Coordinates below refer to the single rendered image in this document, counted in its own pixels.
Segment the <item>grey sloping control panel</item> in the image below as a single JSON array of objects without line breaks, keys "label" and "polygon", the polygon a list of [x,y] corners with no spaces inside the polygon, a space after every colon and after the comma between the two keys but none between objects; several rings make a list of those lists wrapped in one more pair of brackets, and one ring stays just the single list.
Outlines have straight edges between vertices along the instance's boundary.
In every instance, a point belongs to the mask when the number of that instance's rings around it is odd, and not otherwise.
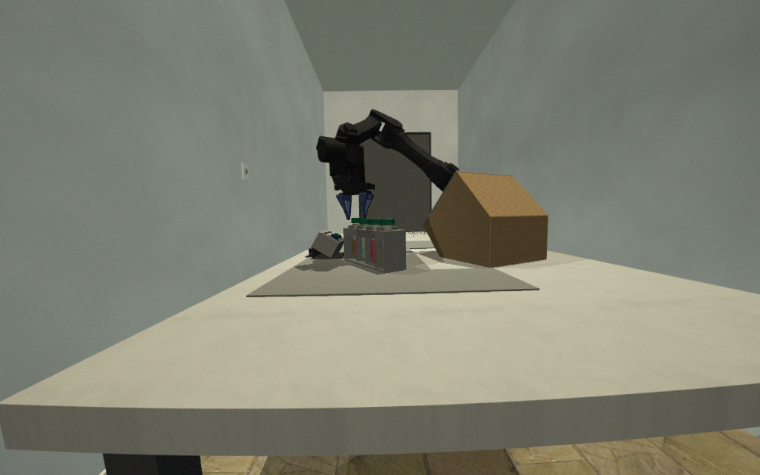
[{"label": "grey sloping control panel", "polygon": [[344,256],[340,250],[343,246],[343,237],[332,231],[320,231],[312,245],[309,248],[309,255],[312,259],[340,259]]}]

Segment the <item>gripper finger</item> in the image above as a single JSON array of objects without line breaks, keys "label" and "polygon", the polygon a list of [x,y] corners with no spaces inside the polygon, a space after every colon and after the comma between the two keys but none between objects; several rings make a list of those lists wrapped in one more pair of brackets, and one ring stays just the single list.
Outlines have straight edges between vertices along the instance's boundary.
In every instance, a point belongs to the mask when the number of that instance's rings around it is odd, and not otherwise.
[{"label": "gripper finger", "polygon": [[[346,195],[346,194],[336,194],[336,198],[338,199],[345,215],[346,220],[350,220],[351,216],[351,206],[352,206],[352,195]],[[345,202],[346,201],[346,202]]]},{"label": "gripper finger", "polygon": [[368,213],[368,207],[371,205],[371,201],[374,198],[374,194],[359,193],[359,197],[360,197],[360,204],[361,204],[361,215],[363,219],[366,219],[366,216]]}]

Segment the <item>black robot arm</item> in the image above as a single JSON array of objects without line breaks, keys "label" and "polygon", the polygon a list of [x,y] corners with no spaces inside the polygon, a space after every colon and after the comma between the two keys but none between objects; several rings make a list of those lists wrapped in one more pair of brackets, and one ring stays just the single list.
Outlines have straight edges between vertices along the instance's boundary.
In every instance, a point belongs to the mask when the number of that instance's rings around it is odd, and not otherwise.
[{"label": "black robot arm", "polygon": [[[381,122],[385,125],[379,131]],[[316,146],[318,159],[329,163],[330,176],[335,185],[365,183],[364,148],[359,145],[371,138],[375,143],[405,155],[443,192],[459,168],[423,151],[402,127],[396,119],[372,109],[364,121],[340,125],[336,138],[319,136]]]}]

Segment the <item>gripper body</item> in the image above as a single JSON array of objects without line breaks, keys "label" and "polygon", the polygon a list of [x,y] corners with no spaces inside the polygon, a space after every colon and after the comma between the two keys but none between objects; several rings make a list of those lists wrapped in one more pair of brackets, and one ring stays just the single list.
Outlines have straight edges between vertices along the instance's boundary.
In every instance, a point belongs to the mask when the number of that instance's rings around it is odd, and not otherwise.
[{"label": "gripper body", "polygon": [[346,195],[359,195],[359,193],[370,193],[371,191],[367,191],[368,189],[375,190],[375,185],[371,183],[356,183],[356,184],[346,184],[346,185],[334,185],[334,190],[338,191],[341,190],[342,193],[339,194],[346,194]]}]

